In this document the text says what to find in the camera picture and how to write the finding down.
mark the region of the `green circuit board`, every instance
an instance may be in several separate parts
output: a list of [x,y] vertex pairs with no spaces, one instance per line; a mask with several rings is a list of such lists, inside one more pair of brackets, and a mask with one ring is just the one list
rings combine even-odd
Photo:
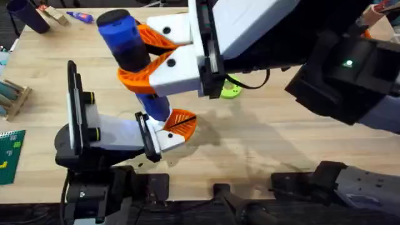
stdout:
[[12,184],[25,131],[10,131],[0,133],[0,184]]

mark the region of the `blue cylinder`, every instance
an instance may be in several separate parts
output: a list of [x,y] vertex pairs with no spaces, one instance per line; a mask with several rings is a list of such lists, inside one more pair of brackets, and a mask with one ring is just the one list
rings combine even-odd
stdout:
[[[136,21],[127,10],[116,9],[106,12],[99,16],[96,22],[102,38],[120,68],[135,73],[151,62]],[[167,97],[141,93],[136,93],[136,96],[149,116],[158,121],[168,119],[170,110]]]
[[136,97],[142,103],[144,110],[153,119],[158,121],[166,121],[169,117],[169,101],[167,97],[158,97],[155,94],[139,94]]
[[108,11],[99,16],[96,23],[120,68],[138,72],[150,63],[136,21],[127,10]]

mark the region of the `white plastic part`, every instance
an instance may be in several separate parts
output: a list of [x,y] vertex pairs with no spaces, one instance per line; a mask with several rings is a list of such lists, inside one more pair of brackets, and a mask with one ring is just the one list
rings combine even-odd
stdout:
[[185,138],[182,135],[175,134],[173,132],[161,130],[156,134],[162,152],[174,149],[185,143]]
[[154,147],[154,151],[157,154],[161,154],[160,146],[158,144],[158,137],[156,136],[156,132],[154,131],[154,128],[151,124],[150,120],[146,121],[147,128],[149,129],[150,135],[151,135],[151,140],[152,140],[152,145]]
[[201,34],[198,21],[198,12],[196,9],[196,0],[188,0],[187,5],[189,6],[189,23],[192,43],[194,45],[194,52],[197,57],[197,64],[199,66],[204,65],[204,48],[203,42],[201,41]]
[[[169,59],[175,65],[169,67]],[[183,93],[201,89],[198,62],[194,55],[194,46],[177,48],[150,76],[149,83],[158,96]]]
[[[171,116],[171,114],[173,113],[173,109],[171,108],[171,106],[169,107],[169,116]],[[158,121],[156,119],[154,119],[153,117],[149,116],[149,121],[151,122],[151,126],[153,127],[154,131],[160,131],[162,129],[164,129],[165,123],[163,121]]]
[[136,121],[100,115],[97,106],[86,105],[89,128],[100,128],[100,141],[91,142],[92,147],[106,150],[137,151],[144,147],[139,124]]
[[299,1],[219,0],[212,11],[221,55],[224,59],[239,56],[287,16]]
[[[152,16],[147,19],[146,24],[175,44],[192,42],[187,13]],[[164,28],[170,28],[170,32],[163,33]]]
[[68,113],[68,130],[69,130],[69,143],[71,148],[75,145],[75,140],[74,140],[74,127],[73,127],[73,117],[71,115],[72,109],[71,109],[71,102],[70,102],[70,95],[69,92],[67,92],[67,113]]

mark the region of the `orange gripper pad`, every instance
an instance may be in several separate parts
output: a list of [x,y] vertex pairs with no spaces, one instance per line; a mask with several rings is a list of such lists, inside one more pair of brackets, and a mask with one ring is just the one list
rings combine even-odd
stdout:
[[166,39],[164,36],[160,35],[157,31],[151,29],[146,24],[137,25],[139,34],[142,37],[144,43],[164,48],[164,49],[176,49],[179,45],[174,44],[170,40]]
[[172,51],[160,55],[156,60],[148,64],[139,72],[130,72],[118,68],[118,79],[131,91],[142,94],[155,94],[155,90],[149,83],[149,76],[163,63]]
[[183,109],[173,109],[171,115],[165,123],[164,130],[182,135],[184,136],[185,141],[187,141],[193,135],[197,123],[198,120],[193,112]]

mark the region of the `green led light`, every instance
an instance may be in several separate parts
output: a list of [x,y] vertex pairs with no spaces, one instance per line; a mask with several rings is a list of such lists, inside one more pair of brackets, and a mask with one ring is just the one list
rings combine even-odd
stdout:
[[343,63],[343,66],[347,67],[347,68],[352,68],[353,66],[353,61],[352,60],[347,60]]

